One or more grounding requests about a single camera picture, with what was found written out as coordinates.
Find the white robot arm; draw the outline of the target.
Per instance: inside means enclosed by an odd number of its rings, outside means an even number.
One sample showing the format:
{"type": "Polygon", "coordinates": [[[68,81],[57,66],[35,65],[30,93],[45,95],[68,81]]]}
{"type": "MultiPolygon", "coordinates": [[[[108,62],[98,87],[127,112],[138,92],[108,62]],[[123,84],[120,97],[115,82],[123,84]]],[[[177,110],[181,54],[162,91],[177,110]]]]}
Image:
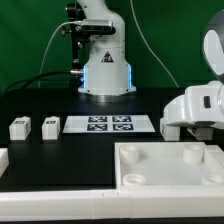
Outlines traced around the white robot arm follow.
{"type": "MultiPolygon", "coordinates": [[[[125,59],[125,23],[105,0],[77,0],[86,18],[83,31],[91,31],[91,53],[84,66],[81,91],[105,98],[133,92],[130,65],[125,59]]],[[[217,77],[206,85],[190,86],[164,108],[160,123],[166,126],[205,126],[224,129],[224,10],[210,21],[202,52],[217,77]]]]}

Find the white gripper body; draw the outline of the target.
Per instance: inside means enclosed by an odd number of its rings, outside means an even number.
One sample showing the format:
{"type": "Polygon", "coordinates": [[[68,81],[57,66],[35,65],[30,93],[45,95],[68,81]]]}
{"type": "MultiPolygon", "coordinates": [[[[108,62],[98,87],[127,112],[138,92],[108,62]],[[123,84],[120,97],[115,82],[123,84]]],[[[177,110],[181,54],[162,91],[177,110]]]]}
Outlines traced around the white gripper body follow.
{"type": "Polygon", "coordinates": [[[163,121],[169,126],[224,129],[224,84],[211,81],[186,88],[165,106],[163,121]]]}

